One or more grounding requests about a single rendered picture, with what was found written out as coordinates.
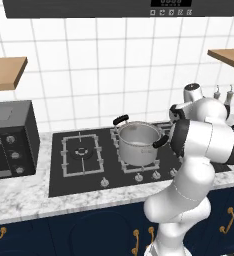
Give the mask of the black glass hob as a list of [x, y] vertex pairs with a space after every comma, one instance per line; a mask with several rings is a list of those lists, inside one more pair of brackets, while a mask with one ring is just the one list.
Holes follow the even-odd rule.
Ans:
[[[53, 134], [49, 195], [58, 197], [171, 180], [170, 170], [178, 171], [181, 167], [181, 159], [169, 145], [161, 147], [156, 160], [144, 167], [123, 162], [118, 146], [113, 127]], [[161, 174], [159, 180], [152, 178], [154, 171]], [[142, 182], [135, 180], [137, 173], [143, 176]], [[108, 187], [101, 186], [103, 178], [109, 181]]]

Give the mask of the black toaster oven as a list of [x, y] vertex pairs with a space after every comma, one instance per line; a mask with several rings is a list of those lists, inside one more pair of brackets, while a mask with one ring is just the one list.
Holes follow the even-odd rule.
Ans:
[[[13, 135], [16, 141], [9, 144], [6, 137]], [[31, 100], [0, 102], [0, 179], [29, 176], [36, 173], [40, 138]], [[12, 159], [15, 151], [19, 159]], [[25, 171], [18, 175], [15, 169]]]

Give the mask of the dark range hood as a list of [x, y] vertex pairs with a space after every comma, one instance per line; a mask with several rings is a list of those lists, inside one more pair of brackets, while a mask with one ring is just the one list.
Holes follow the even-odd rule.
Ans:
[[7, 18], [232, 17], [234, 0], [2, 0]]

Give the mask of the wooden wall shelf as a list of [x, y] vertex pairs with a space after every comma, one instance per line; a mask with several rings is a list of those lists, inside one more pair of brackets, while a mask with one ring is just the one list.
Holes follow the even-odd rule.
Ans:
[[0, 58], [0, 91], [16, 89], [27, 63], [26, 57]]
[[234, 67], [234, 49], [213, 49], [209, 50], [207, 54], [225, 64]]

